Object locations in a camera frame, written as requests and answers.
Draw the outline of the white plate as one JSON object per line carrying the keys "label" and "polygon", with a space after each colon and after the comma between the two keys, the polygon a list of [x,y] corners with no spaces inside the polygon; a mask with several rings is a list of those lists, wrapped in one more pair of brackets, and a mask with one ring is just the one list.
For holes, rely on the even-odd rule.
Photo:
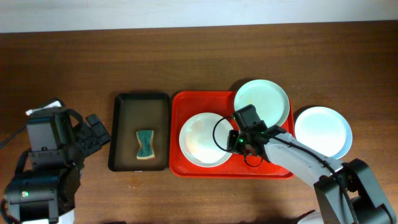
{"label": "white plate", "polygon": [[225,151],[232,129],[231,123],[218,114],[196,114],[189,118],[180,130],[180,149],[196,166],[220,166],[232,156],[232,153]]}

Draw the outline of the light blue plate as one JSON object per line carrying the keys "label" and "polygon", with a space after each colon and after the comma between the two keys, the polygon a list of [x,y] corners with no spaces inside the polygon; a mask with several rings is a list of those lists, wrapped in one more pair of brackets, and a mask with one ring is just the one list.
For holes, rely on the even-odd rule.
{"label": "light blue plate", "polygon": [[339,112],[324,106],[303,110],[295,120],[295,137],[309,148],[334,159],[351,149],[353,133]]}

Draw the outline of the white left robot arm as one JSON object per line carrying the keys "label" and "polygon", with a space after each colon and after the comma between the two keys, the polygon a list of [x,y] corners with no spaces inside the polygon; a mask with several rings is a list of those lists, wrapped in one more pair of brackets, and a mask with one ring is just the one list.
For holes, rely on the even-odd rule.
{"label": "white left robot arm", "polygon": [[6,223],[58,223],[75,209],[84,161],[109,143],[110,135],[97,115],[76,115],[76,126],[73,116],[64,111],[28,120],[30,149],[21,154],[1,202]]}

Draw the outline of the green and yellow sponge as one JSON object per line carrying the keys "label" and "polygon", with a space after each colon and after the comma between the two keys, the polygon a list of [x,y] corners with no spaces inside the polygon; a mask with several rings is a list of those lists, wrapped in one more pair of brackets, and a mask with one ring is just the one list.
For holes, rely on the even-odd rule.
{"label": "green and yellow sponge", "polygon": [[155,157],[153,148],[154,131],[145,129],[136,132],[137,140],[139,143],[139,150],[137,152],[138,160],[148,160]]}

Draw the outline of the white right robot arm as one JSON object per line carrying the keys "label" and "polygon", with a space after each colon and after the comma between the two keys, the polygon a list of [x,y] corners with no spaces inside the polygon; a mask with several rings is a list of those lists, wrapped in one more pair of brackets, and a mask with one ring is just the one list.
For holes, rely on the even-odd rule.
{"label": "white right robot arm", "polygon": [[324,156],[280,127],[262,132],[231,130],[227,148],[281,166],[312,187],[320,209],[305,222],[397,223],[374,172],[360,159],[343,162]]}

